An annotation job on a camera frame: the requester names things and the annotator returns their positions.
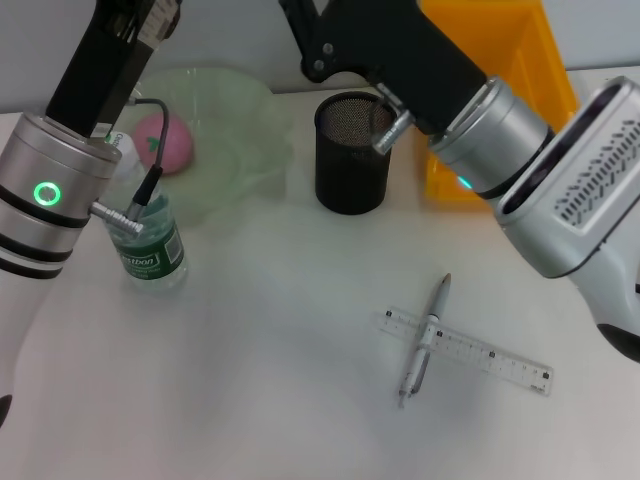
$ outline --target plastic bottle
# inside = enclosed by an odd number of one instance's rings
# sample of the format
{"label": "plastic bottle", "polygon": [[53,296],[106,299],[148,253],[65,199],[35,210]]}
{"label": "plastic bottle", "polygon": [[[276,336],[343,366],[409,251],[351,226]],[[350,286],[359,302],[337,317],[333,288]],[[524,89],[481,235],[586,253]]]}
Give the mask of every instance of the plastic bottle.
{"label": "plastic bottle", "polygon": [[[112,132],[107,142],[122,152],[122,160],[101,201],[110,208],[125,211],[146,171],[129,135]],[[132,282],[151,292],[161,292],[178,285],[185,278],[188,266],[169,198],[160,185],[139,222],[144,225],[144,230],[137,239],[105,224]]]}

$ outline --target pink ball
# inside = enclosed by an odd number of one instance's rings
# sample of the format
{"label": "pink ball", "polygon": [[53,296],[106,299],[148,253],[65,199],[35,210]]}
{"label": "pink ball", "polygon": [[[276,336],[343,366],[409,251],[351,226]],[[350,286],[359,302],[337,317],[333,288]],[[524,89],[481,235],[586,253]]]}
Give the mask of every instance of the pink ball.
{"label": "pink ball", "polygon": [[[162,113],[154,113],[144,118],[133,134],[133,143],[138,150],[140,160],[146,167],[151,167],[156,161],[162,124]],[[178,116],[171,115],[167,142],[162,157],[162,168],[167,174],[177,173],[184,170],[192,159],[193,138],[191,132]]]}

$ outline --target ruler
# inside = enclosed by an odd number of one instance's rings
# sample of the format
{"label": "ruler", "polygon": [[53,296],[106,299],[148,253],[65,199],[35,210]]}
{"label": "ruler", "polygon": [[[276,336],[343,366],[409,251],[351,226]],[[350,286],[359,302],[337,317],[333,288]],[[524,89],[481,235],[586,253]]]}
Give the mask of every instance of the ruler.
{"label": "ruler", "polygon": [[381,317],[379,327],[403,340],[414,340],[422,328],[427,328],[433,333],[429,345],[432,353],[475,367],[546,397],[551,394],[554,377],[551,367],[469,337],[441,323],[423,324],[417,316],[391,308]]}

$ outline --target yellow container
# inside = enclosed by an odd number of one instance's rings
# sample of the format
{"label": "yellow container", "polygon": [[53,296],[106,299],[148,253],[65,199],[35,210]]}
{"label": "yellow container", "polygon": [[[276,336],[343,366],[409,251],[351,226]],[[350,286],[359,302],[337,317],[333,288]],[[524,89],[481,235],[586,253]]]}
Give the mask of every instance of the yellow container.
{"label": "yellow container", "polygon": [[[422,0],[422,8],[488,76],[498,75],[559,131],[578,105],[539,1]],[[483,200],[429,154],[426,195],[445,208],[475,209]]]}

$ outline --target black cable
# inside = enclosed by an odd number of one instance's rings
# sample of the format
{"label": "black cable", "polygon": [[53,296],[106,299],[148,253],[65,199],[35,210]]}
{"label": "black cable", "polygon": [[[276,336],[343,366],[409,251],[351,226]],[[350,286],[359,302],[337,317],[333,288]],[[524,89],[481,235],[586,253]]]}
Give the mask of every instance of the black cable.
{"label": "black cable", "polygon": [[134,99],[134,105],[159,105],[162,109],[162,131],[160,133],[160,142],[158,143],[158,153],[156,154],[156,161],[149,169],[149,172],[145,176],[142,184],[133,196],[133,200],[127,209],[127,218],[134,222],[142,216],[144,207],[149,204],[153,191],[158,186],[160,177],[162,177],[162,158],[164,156],[164,146],[167,142],[167,135],[169,133],[169,108],[167,104],[157,98],[136,98]]}
{"label": "black cable", "polygon": [[167,141],[169,133],[169,108],[167,104],[157,98],[136,98],[136,105],[158,105],[162,109],[162,132],[160,133],[160,143],[158,144],[158,155],[156,156],[155,166],[162,166],[162,156],[164,155],[164,145]]}

